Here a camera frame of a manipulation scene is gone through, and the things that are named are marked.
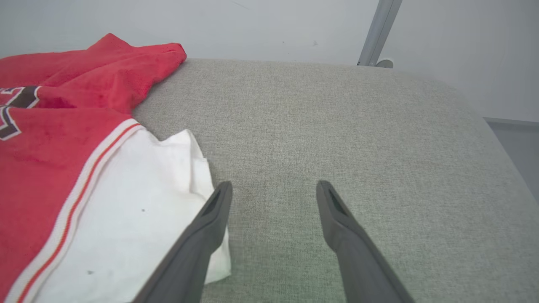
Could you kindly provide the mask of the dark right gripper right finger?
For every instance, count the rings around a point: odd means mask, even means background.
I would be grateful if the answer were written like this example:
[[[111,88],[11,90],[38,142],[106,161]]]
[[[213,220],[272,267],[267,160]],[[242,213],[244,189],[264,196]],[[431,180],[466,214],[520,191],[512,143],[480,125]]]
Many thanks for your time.
[[[329,181],[316,185],[323,236],[335,252],[348,303],[415,303]]]

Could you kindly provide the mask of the grey fabric sofa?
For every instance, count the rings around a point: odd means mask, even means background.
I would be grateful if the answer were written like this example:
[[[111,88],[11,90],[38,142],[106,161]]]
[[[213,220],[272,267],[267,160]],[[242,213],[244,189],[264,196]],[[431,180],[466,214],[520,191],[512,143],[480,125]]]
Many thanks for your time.
[[[228,240],[204,303],[345,300],[322,236],[335,186],[416,302],[539,303],[539,205],[485,121],[446,85],[383,69],[186,59],[132,117],[185,129]]]

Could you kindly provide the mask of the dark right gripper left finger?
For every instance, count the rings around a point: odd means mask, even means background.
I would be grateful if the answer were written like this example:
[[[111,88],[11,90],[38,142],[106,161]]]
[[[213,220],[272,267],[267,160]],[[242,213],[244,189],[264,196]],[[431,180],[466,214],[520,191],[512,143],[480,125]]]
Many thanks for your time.
[[[223,243],[232,196],[230,181],[218,184],[132,303],[200,303],[211,255]]]

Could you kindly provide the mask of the red and white jersey garment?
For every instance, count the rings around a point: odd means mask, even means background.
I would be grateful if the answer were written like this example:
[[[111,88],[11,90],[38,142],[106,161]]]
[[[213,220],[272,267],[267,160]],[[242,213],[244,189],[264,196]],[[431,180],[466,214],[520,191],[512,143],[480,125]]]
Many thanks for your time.
[[[132,117],[186,58],[108,33],[0,59],[0,302],[135,299],[214,192],[190,130]]]

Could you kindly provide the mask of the grey metal pole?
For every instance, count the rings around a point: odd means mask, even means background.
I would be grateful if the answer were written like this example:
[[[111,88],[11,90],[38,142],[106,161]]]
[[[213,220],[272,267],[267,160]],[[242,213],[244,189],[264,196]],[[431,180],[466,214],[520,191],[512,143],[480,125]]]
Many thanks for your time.
[[[376,66],[403,0],[379,0],[369,27],[358,66]]]

